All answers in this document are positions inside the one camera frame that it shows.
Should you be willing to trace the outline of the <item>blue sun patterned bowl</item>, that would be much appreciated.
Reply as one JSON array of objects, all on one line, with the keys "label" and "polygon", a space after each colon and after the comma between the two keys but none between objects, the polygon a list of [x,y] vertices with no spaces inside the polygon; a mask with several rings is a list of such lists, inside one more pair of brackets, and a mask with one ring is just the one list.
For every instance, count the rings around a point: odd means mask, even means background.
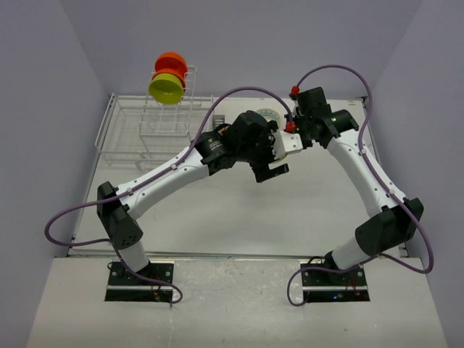
[{"label": "blue sun patterned bowl", "polygon": [[274,109],[261,108],[261,109],[257,109],[256,113],[264,117],[267,121],[274,120],[277,123],[280,123],[281,121],[280,114]]}]

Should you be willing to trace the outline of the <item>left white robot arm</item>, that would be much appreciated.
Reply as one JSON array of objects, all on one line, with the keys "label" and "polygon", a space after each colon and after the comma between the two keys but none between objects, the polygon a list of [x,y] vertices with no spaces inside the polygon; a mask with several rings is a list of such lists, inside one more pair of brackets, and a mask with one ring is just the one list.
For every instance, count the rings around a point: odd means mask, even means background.
[{"label": "left white robot arm", "polygon": [[253,111],[240,114],[232,124],[203,132],[196,142],[146,175],[120,186],[105,182],[97,189],[102,201],[97,215],[109,239],[127,265],[125,276],[135,285],[146,283],[151,268],[141,243],[137,220],[152,206],[195,181],[233,167],[250,165],[258,183],[287,173],[287,165],[270,168],[291,151],[299,151],[299,137],[279,130]]}]

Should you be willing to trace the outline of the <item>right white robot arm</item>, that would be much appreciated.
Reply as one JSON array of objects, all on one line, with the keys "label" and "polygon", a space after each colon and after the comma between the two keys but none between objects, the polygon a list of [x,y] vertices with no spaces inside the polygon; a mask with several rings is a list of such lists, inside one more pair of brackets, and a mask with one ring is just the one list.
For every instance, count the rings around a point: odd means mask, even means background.
[{"label": "right white robot arm", "polygon": [[319,143],[339,162],[365,205],[368,220],[324,260],[324,278],[339,285],[349,269],[411,240],[423,214],[420,199],[408,199],[360,140],[359,125],[345,109],[334,112],[321,87],[296,95],[294,122],[302,143]]}]

